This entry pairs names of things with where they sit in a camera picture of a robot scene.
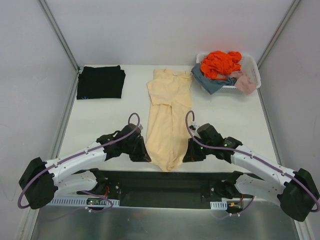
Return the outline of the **cream yellow t shirt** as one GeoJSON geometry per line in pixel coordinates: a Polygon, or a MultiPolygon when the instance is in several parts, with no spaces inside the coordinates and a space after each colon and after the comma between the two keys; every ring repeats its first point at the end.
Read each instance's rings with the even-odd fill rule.
{"type": "Polygon", "coordinates": [[[155,69],[147,83],[150,97],[146,150],[151,162],[170,172],[182,164],[188,148],[186,114],[192,109],[190,71],[155,69]]]}

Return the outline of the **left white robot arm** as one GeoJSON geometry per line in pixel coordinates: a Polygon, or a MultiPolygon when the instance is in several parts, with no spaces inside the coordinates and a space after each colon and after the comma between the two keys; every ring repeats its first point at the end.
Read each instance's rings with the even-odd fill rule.
{"type": "Polygon", "coordinates": [[[105,195],[108,181],[98,168],[85,168],[103,163],[121,154],[132,162],[150,162],[141,129],[129,123],[122,130],[101,135],[89,146],[71,155],[43,161],[30,161],[19,185],[27,206],[33,210],[49,204],[54,198],[69,193],[105,195]]]}

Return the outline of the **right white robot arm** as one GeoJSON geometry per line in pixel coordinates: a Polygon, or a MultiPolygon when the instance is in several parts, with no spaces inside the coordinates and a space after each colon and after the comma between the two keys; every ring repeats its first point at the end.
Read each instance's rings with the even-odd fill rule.
{"type": "Polygon", "coordinates": [[[248,171],[234,171],[230,177],[216,183],[213,192],[217,196],[227,199],[238,195],[258,197],[279,206],[298,222],[303,222],[309,213],[319,212],[320,193],[307,170],[293,170],[272,163],[241,141],[222,137],[209,123],[198,128],[187,124],[186,130],[190,138],[184,162],[200,162],[213,155],[248,171]]]}

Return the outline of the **grey blue t shirt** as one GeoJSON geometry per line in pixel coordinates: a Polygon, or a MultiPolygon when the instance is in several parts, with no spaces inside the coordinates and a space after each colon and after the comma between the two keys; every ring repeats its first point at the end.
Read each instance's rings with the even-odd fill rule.
{"type": "Polygon", "coordinates": [[[215,80],[209,79],[204,76],[201,69],[201,64],[196,63],[195,66],[191,69],[191,72],[194,78],[198,81],[198,83],[210,94],[214,94],[219,91],[224,86],[234,86],[236,83],[235,78],[227,77],[226,80],[215,80]]]}

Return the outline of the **folded black t shirt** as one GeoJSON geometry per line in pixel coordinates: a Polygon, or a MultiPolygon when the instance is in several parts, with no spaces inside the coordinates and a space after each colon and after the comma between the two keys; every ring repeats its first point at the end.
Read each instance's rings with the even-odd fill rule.
{"type": "Polygon", "coordinates": [[[78,76],[77,100],[120,99],[125,71],[117,66],[85,66],[78,76]]]}

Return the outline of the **pink t shirt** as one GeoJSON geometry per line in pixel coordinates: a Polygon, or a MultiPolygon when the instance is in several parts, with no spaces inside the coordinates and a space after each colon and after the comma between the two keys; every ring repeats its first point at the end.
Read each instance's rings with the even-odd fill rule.
{"type": "Polygon", "coordinates": [[[253,93],[257,89],[258,85],[251,82],[250,77],[243,70],[234,71],[229,77],[235,79],[234,86],[246,95],[253,93]]]}

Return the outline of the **orange t shirt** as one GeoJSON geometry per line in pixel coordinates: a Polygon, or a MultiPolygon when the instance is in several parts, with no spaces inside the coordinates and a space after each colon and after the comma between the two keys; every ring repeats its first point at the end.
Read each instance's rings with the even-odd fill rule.
{"type": "Polygon", "coordinates": [[[224,81],[231,73],[241,70],[241,60],[242,55],[238,51],[214,51],[202,60],[200,70],[208,79],[224,81]]]}

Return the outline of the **white plastic basket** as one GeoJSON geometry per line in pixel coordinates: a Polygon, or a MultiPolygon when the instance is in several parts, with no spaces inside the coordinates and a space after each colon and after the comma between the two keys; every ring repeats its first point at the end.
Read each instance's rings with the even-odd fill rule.
{"type": "MultiPolygon", "coordinates": [[[[208,55],[208,52],[200,52],[196,55],[196,64],[201,63],[203,59],[208,55]]],[[[257,63],[253,56],[245,53],[241,53],[242,58],[239,61],[239,64],[241,64],[241,69],[245,71],[246,75],[250,78],[250,81],[252,83],[256,83],[256,88],[260,88],[261,83],[261,76],[259,73],[259,69],[257,66],[257,63]]],[[[225,85],[221,89],[219,89],[217,92],[221,91],[239,91],[235,86],[229,86],[225,85]]]]}

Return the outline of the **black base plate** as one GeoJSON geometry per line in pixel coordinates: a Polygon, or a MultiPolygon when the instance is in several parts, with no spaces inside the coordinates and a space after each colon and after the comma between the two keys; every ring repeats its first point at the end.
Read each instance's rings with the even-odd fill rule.
{"type": "Polygon", "coordinates": [[[118,200],[122,207],[209,209],[211,202],[242,196],[234,187],[222,188],[235,177],[234,172],[102,170],[91,193],[118,200]]]}

